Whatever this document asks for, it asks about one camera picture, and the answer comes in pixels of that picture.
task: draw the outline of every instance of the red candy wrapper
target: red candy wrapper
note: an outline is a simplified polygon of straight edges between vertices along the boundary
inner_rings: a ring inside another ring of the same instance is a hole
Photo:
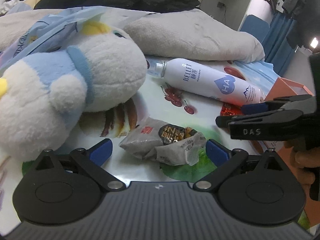
[[[240,108],[231,104],[223,103],[220,115],[243,115]]]

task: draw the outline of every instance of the blue gripper pad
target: blue gripper pad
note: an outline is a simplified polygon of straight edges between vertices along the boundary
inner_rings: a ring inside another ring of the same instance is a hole
[[[107,138],[86,150],[86,155],[93,163],[101,166],[110,158],[112,149],[112,141]]]
[[[241,108],[243,114],[259,114],[269,111],[269,106],[266,103],[243,105]]]
[[[205,152],[207,157],[217,167],[221,166],[231,158],[231,151],[213,139],[207,141],[205,145]]]

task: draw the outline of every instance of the blue curtain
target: blue curtain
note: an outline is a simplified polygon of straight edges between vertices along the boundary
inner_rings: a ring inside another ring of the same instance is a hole
[[[270,24],[270,31],[262,45],[266,54],[265,62],[273,64],[273,70],[283,76],[293,57],[294,49],[287,42],[287,34],[293,28],[295,20],[277,12]]]

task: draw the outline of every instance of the blue heart logo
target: blue heart logo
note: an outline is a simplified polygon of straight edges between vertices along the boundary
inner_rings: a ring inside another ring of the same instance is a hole
[[[236,79],[233,76],[226,75],[223,78],[215,80],[215,84],[219,88],[222,94],[229,95],[235,90]]]

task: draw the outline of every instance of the bottle label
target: bottle label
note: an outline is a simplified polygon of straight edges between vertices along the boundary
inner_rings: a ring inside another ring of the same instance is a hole
[[[245,97],[245,101],[246,101],[247,103],[252,103],[252,102],[254,102],[255,99],[256,99],[257,91],[256,91],[256,89],[255,89],[253,86],[249,85],[249,86],[245,89],[245,91],[243,92],[243,94],[244,94],[244,97]]]
[[[229,95],[235,90],[235,81],[236,79],[233,76],[226,75],[214,82],[222,94]]]
[[[199,81],[201,70],[195,69],[189,64],[182,64],[183,67],[185,67],[185,73],[183,76],[184,81],[189,81],[190,79]]]

